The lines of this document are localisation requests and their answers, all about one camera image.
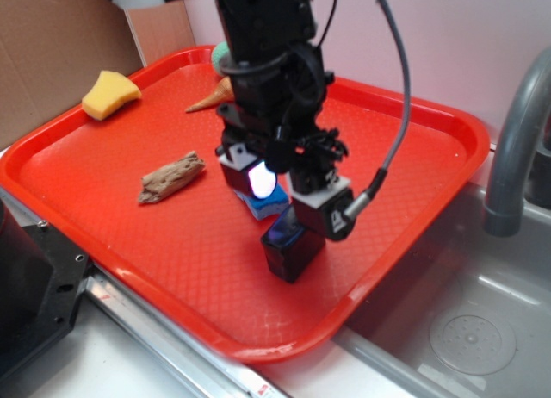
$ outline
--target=plastic tray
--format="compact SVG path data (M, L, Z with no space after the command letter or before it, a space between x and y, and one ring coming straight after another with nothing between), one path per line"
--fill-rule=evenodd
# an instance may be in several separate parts
M106 121L77 106L14 144L0 183L178 325L246 363L290 358L330 338L484 161L489 139L471 115L414 101L412 124L377 199L351 236L328 242L294 283L267 267L256 221L222 177L222 121L186 114L218 77L211 47L135 73L141 100ZM350 157L340 174L362 190L399 128L401 96L338 78L322 127ZM207 170L165 201L139 205L140 179L196 150Z

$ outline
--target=stainless steel sink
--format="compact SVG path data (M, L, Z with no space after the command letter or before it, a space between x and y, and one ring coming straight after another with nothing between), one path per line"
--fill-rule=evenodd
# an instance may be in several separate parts
M347 327L435 396L551 396L551 215L527 204L518 235L492 237L483 197L469 184Z

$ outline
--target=driftwood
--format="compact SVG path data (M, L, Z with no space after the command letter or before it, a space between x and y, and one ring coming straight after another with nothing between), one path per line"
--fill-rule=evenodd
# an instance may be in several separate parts
M141 183L144 189L139 194L138 202L160 202L187 185L204 168L205 162L192 151L183 159L143 176Z

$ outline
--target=blue block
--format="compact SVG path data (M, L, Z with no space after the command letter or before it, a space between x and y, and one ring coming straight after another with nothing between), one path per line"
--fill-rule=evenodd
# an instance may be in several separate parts
M260 200L256 197L249 197L235 191L235 194L245 202L255 219L261 220L269 215L279 215L289 205L289 198L283 187L276 185L274 192L268 197Z

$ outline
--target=sink drain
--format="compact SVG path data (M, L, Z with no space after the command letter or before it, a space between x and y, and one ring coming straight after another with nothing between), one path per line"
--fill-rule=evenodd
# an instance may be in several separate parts
M487 375L502 370L515 355L517 343L509 324L476 307L439 314L430 327L430 345L454 370Z

